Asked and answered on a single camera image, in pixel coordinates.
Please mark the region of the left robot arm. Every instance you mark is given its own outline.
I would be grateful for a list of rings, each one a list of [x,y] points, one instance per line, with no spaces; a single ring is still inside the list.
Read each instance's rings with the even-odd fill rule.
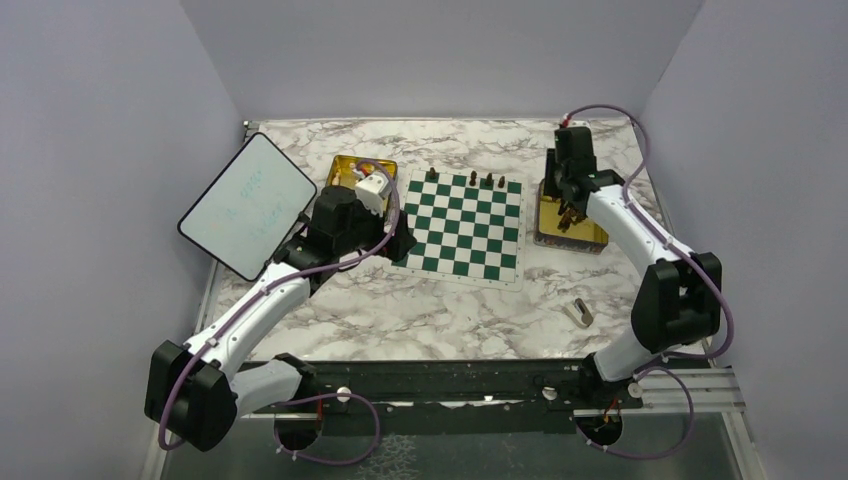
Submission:
[[[324,188],[305,233],[284,244],[246,296],[187,341],[154,350],[144,414],[158,425],[159,448],[209,451],[248,414],[278,402],[294,411],[309,406],[308,364],[282,354],[245,370],[248,354],[338,271],[373,256],[400,260],[414,244],[393,183]]]

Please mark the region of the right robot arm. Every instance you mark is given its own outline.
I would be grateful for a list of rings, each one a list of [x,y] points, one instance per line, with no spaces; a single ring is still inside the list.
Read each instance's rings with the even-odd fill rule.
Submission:
[[[581,363],[576,384],[585,404],[604,405],[637,370],[667,350],[718,332],[720,260],[673,239],[630,198],[618,173],[598,168],[588,127],[555,131],[543,193],[559,204],[560,229],[592,221],[619,245],[642,277],[629,327]]]

